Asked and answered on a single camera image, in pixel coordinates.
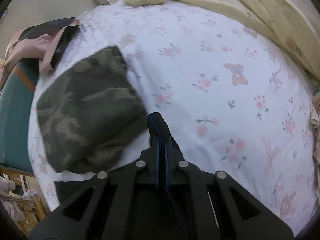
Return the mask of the wooden drying rack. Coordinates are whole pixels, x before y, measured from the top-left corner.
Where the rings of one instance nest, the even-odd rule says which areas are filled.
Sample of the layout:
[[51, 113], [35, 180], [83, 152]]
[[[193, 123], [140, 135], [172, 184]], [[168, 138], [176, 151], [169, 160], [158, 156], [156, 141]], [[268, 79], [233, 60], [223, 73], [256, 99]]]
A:
[[27, 238], [50, 213], [33, 174], [1, 166], [1, 212]]

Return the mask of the floral white bed sheet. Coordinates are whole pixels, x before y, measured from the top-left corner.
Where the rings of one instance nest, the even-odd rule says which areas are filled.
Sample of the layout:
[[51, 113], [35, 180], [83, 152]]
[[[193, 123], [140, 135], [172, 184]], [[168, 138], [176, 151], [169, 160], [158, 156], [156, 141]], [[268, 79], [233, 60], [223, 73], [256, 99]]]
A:
[[159, 112], [185, 159], [224, 170], [297, 235], [317, 210], [311, 80], [284, 51], [221, 14], [174, 1], [100, 5], [80, 18], [55, 72], [117, 46], [147, 112]]

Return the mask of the black pants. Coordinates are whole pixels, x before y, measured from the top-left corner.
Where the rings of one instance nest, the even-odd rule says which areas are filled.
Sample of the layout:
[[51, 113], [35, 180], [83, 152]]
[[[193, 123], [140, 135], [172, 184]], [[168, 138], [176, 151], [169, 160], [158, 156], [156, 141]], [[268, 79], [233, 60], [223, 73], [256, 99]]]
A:
[[219, 239], [202, 171], [187, 162], [162, 116], [148, 115], [150, 146], [64, 202], [57, 239]]

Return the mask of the camouflage pants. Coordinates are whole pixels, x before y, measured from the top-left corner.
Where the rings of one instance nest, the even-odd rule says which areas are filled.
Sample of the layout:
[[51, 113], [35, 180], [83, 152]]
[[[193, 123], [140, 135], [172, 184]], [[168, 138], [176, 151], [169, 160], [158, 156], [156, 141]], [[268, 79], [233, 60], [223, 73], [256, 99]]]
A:
[[146, 126], [146, 110], [126, 78], [116, 46], [80, 60], [37, 102], [47, 161], [55, 172], [109, 168]]

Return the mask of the beige bear print blanket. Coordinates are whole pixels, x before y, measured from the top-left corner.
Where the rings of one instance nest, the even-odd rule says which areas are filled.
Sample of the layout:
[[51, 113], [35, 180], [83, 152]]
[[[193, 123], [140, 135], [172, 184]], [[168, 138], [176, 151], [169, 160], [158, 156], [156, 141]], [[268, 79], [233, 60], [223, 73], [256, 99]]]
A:
[[319, 133], [320, 133], [320, 92], [318, 92], [310, 103], [310, 123], [315, 133], [313, 157], [319, 166]]

